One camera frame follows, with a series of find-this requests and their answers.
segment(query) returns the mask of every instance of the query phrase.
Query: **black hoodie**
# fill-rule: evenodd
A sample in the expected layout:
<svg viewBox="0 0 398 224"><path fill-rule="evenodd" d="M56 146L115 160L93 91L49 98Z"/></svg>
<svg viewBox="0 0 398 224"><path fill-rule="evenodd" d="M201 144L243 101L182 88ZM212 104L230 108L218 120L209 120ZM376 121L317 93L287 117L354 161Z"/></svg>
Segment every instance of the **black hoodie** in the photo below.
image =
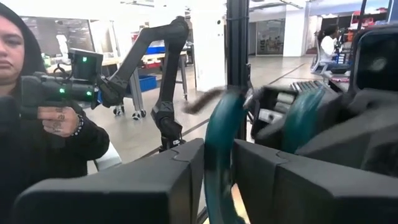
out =
<svg viewBox="0 0 398 224"><path fill-rule="evenodd" d="M1 3L0 16L13 22L25 40L21 75L45 72L39 44L24 21ZM7 223L13 201L23 190L48 178L87 175L87 161L100 158L108 150L106 131L90 121L78 105L73 109L85 123L79 135L65 139L61 149L52 147L53 135L44 131L39 120L19 121L17 128L10 131L12 134L0 132L0 223Z"/></svg>

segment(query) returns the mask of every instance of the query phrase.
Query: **woman's hand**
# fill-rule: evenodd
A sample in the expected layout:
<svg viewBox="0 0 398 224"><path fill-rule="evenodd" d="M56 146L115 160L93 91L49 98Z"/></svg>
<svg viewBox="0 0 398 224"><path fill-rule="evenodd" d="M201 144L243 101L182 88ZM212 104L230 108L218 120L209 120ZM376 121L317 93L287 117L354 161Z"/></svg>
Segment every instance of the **woman's hand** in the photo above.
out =
<svg viewBox="0 0 398 224"><path fill-rule="evenodd" d="M39 107L37 118L42 120L46 132L63 138L70 137L79 125L79 117L70 107Z"/></svg>

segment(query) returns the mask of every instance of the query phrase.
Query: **black robotic arm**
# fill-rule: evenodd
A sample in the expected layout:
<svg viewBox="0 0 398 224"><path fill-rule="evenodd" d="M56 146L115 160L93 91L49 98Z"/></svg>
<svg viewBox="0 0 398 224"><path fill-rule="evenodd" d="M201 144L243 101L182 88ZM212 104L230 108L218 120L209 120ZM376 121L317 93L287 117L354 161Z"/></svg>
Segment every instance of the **black robotic arm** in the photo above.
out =
<svg viewBox="0 0 398 224"><path fill-rule="evenodd" d="M188 31L185 18L180 16L169 25L143 29L116 73L109 78L102 76L98 80L103 105L110 107L120 104L124 98L129 79L140 63L142 56L145 55L150 43L156 40L164 40L165 57L159 99L151 113L162 136L162 146L159 151L183 143L181 139L182 126L174 118L173 97L180 54L187 41Z"/></svg>

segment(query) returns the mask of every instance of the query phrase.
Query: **teal curved handle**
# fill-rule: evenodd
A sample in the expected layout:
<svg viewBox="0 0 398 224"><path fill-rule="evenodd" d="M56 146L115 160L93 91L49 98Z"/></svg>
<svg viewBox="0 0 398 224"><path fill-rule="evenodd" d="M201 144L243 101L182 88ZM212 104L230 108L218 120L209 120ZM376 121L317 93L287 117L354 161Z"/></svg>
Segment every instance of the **teal curved handle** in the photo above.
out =
<svg viewBox="0 0 398 224"><path fill-rule="evenodd" d="M210 224L244 224L231 194L231 151L247 113L244 98L227 92L210 116L205 137L205 195Z"/></svg>
<svg viewBox="0 0 398 224"><path fill-rule="evenodd" d="M302 93L286 114L282 150L295 153L317 132L317 108L325 94L324 89Z"/></svg>

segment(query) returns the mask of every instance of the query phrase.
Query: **glass partition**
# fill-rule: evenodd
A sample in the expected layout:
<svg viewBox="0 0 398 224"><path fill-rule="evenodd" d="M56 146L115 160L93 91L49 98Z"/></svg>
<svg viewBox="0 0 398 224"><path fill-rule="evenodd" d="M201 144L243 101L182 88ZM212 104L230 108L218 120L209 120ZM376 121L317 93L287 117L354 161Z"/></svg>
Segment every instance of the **glass partition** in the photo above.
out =
<svg viewBox="0 0 398 224"><path fill-rule="evenodd" d="M55 65L67 60L69 48L94 51L89 24L84 19L22 17L34 33L40 48Z"/></svg>
<svg viewBox="0 0 398 224"><path fill-rule="evenodd" d="M257 23L257 55L282 55L284 52L285 19Z"/></svg>

